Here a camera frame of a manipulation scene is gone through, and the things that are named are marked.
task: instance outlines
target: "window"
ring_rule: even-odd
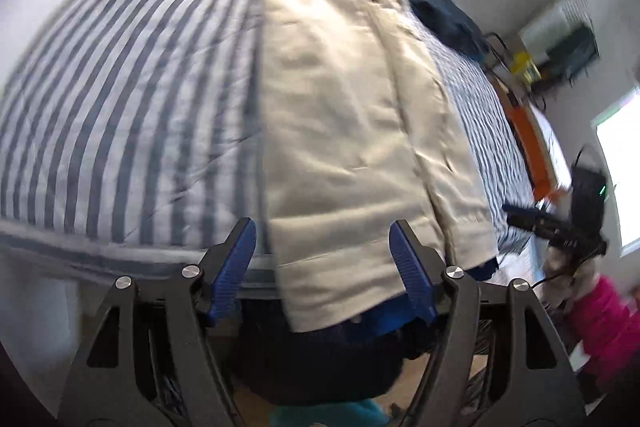
[[[596,133],[616,194],[623,252],[640,247],[640,92],[598,120]]]

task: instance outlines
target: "mattress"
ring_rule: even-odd
[[[236,219],[258,223],[243,296],[276,296],[262,227],[260,0],[72,0],[0,103],[0,243],[83,277],[162,277]],[[524,161],[477,64],[424,28],[482,176],[502,253]]]

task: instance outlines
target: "blue and white striped fabric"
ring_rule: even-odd
[[[260,223],[260,20],[260,0],[73,0],[4,92],[0,243],[82,274],[160,276],[197,262],[238,217]],[[425,39],[500,250],[521,250],[500,206],[532,196],[495,94],[476,65]],[[261,237],[244,289],[273,296]]]

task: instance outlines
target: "silver bolt head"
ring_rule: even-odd
[[[190,264],[182,268],[182,276],[185,277],[186,279],[192,279],[193,277],[196,277],[196,275],[198,275],[199,273],[200,273],[200,267],[194,264]]]
[[[447,266],[445,272],[452,279],[462,279],[465,275],[465,271],[460,266]]]
[[[514,279],[513,287],[519,292],[526,292],[529,289],[529,283],[524,279]]]
[[[124,290],[124,288],[128,288],[129,286],[131,286],[131,277],[128,275],[123,275],[116,279],[116,288],[118,290]]]

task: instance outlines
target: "jacket sleeve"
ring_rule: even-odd
[[[593,291],[575,302],[568,319],[591,356],[586,370],[605,390],[640,351],[640,314],[632,313],[611,281],[600,277]]]

